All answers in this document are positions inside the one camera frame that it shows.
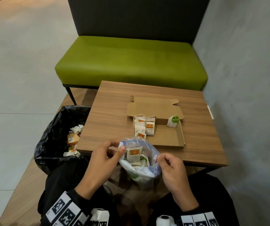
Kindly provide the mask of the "orange label tea bag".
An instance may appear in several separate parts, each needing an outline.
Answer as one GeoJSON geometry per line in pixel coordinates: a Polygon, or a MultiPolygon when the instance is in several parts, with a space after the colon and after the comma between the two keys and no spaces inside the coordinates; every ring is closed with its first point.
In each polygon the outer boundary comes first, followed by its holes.
{"type": "Polygon", "coordinates": [[[127,148],[126,149],[126,160],[129,163],[140,162],[141,151],[142,151],[142,146],[141,147],[127,148]]]}

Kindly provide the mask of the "clear plastic bag blue rim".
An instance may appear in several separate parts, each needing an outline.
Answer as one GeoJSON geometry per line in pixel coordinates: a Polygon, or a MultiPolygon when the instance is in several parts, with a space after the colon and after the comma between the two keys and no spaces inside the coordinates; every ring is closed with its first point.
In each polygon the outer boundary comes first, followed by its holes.
{"type": "Polygon", "coordinates": [[[120,141],[119,147],[122,145],[124,145],[126,149],[142,146],[141,155],[148,157],[150,162],[149,167],[140,167],[140,162],[129,163],[126,160],[126,151],[124,156],[119,160],[119,164],[141,189],[151,189],[153,187],[154,180],[161,175],[161,168],[157,163],[157,156],[160,154],[159,151],[142,137],[126,138],[120,141]]]}

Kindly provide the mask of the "black white marker band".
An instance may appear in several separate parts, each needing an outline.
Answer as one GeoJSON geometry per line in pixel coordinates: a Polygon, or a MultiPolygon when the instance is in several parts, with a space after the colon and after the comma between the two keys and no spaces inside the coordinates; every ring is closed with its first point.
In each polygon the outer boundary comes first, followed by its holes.
{"type": "Polygon", "coordinates": [[[219,226],[213,212],[181,216],[183,226],[219,226]]]}
{"type": "Polygon", "coordinates": [[[85,214],[64,191],[45,214],[50,226],[84,226],[90,214],[85,214]]]}

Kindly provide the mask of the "person's right hand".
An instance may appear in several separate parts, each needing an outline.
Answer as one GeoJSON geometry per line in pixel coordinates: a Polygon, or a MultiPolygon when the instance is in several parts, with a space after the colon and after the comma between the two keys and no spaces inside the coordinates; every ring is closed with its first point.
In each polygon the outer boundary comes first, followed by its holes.
{"type": "Polygon", "coordinates": [[[183,161],[170,153],[161,153],[158,156],[165,156],[170,165],[170,172],[168,174],[162,174],[162,177],[175,203],[183,212],[198,208],[199,203],[190,188],[183,161]]]}

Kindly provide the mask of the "white crumpled wrappers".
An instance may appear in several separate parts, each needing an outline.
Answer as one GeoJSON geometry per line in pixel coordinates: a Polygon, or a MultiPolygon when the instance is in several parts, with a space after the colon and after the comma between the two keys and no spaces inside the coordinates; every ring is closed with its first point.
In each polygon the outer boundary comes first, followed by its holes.
{"type": "Polygon", "coordinates": [[[63,153],[63,157],[68,157],[68,156],[80,157],[81,154],[80,152],[76,150],[76,146],[77,145],[70,145],[68,147],[68,151],[63,153]]]}

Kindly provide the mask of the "crumpled white paper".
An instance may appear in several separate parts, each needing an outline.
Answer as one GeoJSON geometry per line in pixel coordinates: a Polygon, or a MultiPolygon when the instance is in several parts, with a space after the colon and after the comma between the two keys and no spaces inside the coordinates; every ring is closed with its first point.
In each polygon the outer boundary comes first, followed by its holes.
{"type": "Polygon", "coordinates": [[[75,127],[70,128],[70,130],[72,133],[81,133],[83,128],[84,128],[84,125],[79,124],[75,127]]]}

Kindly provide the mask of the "orange carton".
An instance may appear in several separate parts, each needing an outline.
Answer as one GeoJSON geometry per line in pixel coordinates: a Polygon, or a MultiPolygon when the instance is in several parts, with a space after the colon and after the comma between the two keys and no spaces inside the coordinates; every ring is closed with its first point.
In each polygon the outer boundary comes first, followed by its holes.
{"type": "Polygon", "coordinates": [[[67,135],[67,144],[76,145],[79,142],[81,133],[70,133],[67,135]]]}

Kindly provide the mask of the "green tag tea bag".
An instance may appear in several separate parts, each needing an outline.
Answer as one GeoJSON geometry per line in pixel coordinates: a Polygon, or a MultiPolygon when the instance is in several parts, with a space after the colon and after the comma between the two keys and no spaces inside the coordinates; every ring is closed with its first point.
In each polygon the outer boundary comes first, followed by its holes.
{"type": "Polygon", "coordinates": [[[176,128],[179,123],[179,117],[178,116],[172,116],[167,121],[167,127],[170,128],[176,128]]]}

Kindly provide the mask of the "row of white tea bags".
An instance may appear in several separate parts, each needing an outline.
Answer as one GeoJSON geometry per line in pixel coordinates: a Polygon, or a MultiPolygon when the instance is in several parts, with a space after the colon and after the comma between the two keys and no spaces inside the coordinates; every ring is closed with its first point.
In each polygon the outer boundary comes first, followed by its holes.
{"type": "Polygon", "coordinates": [[[142,114],[133,118],[133,136],[146,139],[155,135],[156,116],[146,117],[142,114]]]}

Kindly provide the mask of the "black trash bag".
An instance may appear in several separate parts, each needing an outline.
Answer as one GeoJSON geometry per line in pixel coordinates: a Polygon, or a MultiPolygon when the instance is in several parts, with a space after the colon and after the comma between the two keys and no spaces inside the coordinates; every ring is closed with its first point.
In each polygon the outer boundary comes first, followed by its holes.
{"type": "Polygon", "coordinates": [[[48,124],[34,151],[35,163],[46,175],[67,161],[88,164],[86,157],[64,157],[63,154],[68,151],[67,135],[70,128],[79,124],[84,125],[90,110],[91,106],[86,105],[62,106],[48,124]]]}

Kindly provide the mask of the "green bench with dark backrest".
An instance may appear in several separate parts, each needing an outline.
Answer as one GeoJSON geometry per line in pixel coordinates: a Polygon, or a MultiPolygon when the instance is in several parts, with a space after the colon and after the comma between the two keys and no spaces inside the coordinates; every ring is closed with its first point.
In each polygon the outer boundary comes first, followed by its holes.
{"type": "Polygon", "coordinates": [[[70,88],[112,81],[201,91],[193,42],[210,0],[68,0],[78,37],[55,66],[70,88]]]}

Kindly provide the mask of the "open brown cardboard box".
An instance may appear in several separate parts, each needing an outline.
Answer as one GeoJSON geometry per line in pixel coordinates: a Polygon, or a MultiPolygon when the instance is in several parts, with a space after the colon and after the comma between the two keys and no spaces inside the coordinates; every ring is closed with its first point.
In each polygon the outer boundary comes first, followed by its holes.
{"type": "Polygon", "coordinates": [[[130,99],[132,102],[127,104],[126,111],[129,117],[134,118],[139,114],[146,117],[156,116],[155,135],[147,136],[145,140],[155,148],[183,149],[185,147],[181,123],[184,115],[181,108],[177,105],[178,99],[149,98],[133,95],[130,96],[130,99]],[[179,117],[179,123],[176,128],[166,126],[168,119],[172,116],[179,117]]]}

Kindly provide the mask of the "person's left hand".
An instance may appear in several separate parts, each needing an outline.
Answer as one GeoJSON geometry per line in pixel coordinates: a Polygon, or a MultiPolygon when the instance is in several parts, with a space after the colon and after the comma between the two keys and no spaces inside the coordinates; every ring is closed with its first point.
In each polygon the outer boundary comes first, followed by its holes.
{"type": "Polygon", "coordinates": [[[111,177],[117,164],[112,163],[112,150],[119,148],[120,140],[107,140],[91,154],[87,170],[75,191],[86,200],[111,177]]]}

